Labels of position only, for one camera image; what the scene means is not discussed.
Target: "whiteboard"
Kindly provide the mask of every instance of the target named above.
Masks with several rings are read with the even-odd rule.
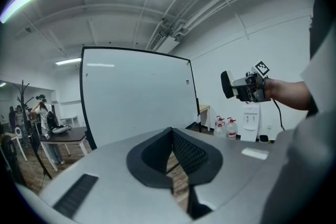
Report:
[[[197,119],[187,59],[116,47],[86,47],[81,102],[97,147]]]

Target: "white wall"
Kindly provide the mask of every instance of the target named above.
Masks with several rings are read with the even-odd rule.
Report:
[[[59,103],[58,107],[55,104],[55,109],[59,109],[61,115],[59,118],[77,115],[80,126],[86,126],[80,101],[79,68],[69,67],[56,70],[55,82],[57,85],[56,99]]]
[[[9,114],[9,107],[12,105],[12,91],[11,87],[3,86],[0,88],[0,121],[2,124],[8,123],[8,114]]]
[[[254,63],[263,60],[270,68],[270,77],[302,80],[300,73],[309,62],[312,6],[313,0],[241,0],[233,8],[241,16],[249,40],[232,11],[224,8],[194,28],[172,51],[173,55],[191,59],[199,103],[211,106],[212,128],[217,115],[236,119],[238,133],[242,128],[244,103],[225,98],[220,81],[224,70],[231,70],[235,79],[242,78]],[[306,115],[279,106],[286,129],[295,127]],[[273,102],[260,107],[259,134],[275,139],[281,131],[279,112]]]
[[[0,81],[54,90],[50,75],[53,63],[44,61],[50,45],[36,33],[25,40],[16,41],[10,25],[2,25],[0,31]]]

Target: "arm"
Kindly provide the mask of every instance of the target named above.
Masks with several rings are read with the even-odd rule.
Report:
[[[32,112],[35,112],[35,113],[36,113],[35,110],[38,108],[39,105],[40,105],[40,102],[38,102],[38,104],[37,104],[36,106],[34,106],[30,112],[31,112],[31,113],[32,113]]]
[[[293,109],[309,110],[310,108],[311,95],[303,81],[290,83],[282,80],[267,79],[265,94],[267,98],[275,99]]]

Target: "person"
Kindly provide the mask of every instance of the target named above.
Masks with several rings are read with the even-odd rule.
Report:
[[[22,134],[22,144],[23,144],[24,147],[28,148],[28,134],[27,134],[26,128],[25,128],[25,122],[24,122],[24,119],[23,119],[22,108],[19,104],[16,107],[15,126],[20,128],[21,134]]]
[[[0,135],[3,135],[3,134],[4,134],[4,127],[0,122]]]
[[[31,113],[39,114],[41,117],[41,129],[42,129],[42,135],[47,133],[49,131],[48,123],[46,116],[48,114],[48,111],[51,111],[51,105],[47,103],[47,99],[44,94],[41,94],[37,97],[39,100],[37,105],[32,108],[30,111]],[[63,157],[61,155],[61,152],[59,150],[58,145],[55,144],[46,144],[48,153],[52,159],[52,161],[56,164],[64,164],[65,161],[63,160]]]
[[[26,118],[27,118],[27,128],[31,129],[32,123],[30,122],[30,112],[28,110],[28,106],[25,104],[25,112],[26,112]]]
[[[14,129],[15,129],[15,112],[14,112],[14,108],[11,106],[9,108],[9,124],[10,124],[10,129],[12,130],[12,133],[14,133]]]
[[[318,51],[328,34],[334,19],[326,0],[315,0],[310,17],[310,59]],[[308,110],[307,117],[318,112],[310,91],[303,81],[285,82],[276,79],[265,80],[266,98],[272,98],[297,110]]]

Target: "wooden floor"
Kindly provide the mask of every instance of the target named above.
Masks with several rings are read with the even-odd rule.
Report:
[[[198,126],[193,127],[192,130],[198,132]],[[212,131],[208,132],[204,128],[202,128],[202,132],[208,135],[213,134]],[[91,148],[87,140],[84,141],[84,145],[85,145],[87,152],[90,153]],[[68,148],[71,153],[70,156],[68,156],[68,153],[64,145],[59,145],[59,148],[64,158],[65,164],[57,165],[59,169],[58,172],[56,172],[51,166],[42,147],[40,146],[39,148],[39,156],[53,178],[55,178],[57,175],[62,173],[62,171],[64,171],[69,166],[71,166],[73,163],[75,163],[76,161],[84,157],[83,152],[80,149],[79,145],[68,145]],[[21,152],[17,148],[17,159],[18,159],[18,163],[20,166],[20,170],[27,183],[27,186],[33,192],[38,194],[45,186],[49,184],[50,179],[48,178],[47,175],[43,176],[43,169],[41,168],[37,158],[35,157],[35,154],[32,148],[30,147],[30,145],[28,148],[24,149],[24,152],[28,159],[27,162],[23,159]],[[175,164],[177,164],[177,159],[172,153],[168,160],[167,169],[170,169]],[[187,206],[188,206],[188,195],[189,195],[188,176],[183,171],[180,165],[176,169],[172,170],[169,174],[167,174],[167,176],[173,179],[173,185],[174,185],[173,195],[176,201],[183,208],[183,210],[186,211]]]

